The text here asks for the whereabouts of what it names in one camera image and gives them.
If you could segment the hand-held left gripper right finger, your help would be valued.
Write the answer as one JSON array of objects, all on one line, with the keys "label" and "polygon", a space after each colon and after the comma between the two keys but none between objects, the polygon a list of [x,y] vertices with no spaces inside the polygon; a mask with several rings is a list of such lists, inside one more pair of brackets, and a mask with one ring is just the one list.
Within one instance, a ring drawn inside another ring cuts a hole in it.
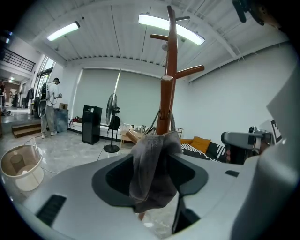
[{"label": "hand-held left gripper right finger", "polygon": [[186,207],[183,197],[198,193],[208,182],[209,176],[202,167],[174,154],[166,157],[166,167],[179,193],[172,225],[172,234],[176,234],[201,219],[192,209]]}]

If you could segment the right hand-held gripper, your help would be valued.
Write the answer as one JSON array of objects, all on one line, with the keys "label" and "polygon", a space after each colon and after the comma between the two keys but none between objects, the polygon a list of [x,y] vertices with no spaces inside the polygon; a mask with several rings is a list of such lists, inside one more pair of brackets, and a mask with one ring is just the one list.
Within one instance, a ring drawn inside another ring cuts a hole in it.
[{"label": "right hand-held gripper", "polygon": [[255,155],[260,155],[270,146],[291,139],[300,142],[300,68],[296,67],[286,83],[267,105],[272,116],[259,129],[249,128],[248,133],[223,132],[221,141],[225,145],[226,161],[243,164]]}]

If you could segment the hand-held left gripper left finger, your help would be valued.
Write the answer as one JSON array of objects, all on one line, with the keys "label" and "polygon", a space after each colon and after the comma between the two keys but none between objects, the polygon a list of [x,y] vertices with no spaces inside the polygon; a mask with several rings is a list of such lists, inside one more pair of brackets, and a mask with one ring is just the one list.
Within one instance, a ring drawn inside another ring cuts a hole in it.
[{"label": "hand-held left gripper left finger", "polygon": [[128,154],[94,173],[91,182],[93,191],[111,206],[133,207],[134,200],[129,196],[133,174],[133,155]]}]

